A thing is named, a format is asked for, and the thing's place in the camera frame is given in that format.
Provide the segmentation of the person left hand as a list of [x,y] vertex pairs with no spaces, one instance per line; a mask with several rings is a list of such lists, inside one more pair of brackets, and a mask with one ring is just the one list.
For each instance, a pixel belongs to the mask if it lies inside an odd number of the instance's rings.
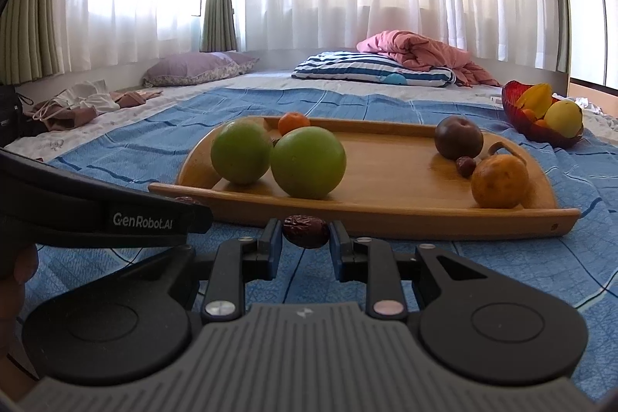
[[17,316],[22,310],[25,283],[38,269],[38,251],[35,245],[19,246],[1,252],[1,357],[5,358],[12,343]]

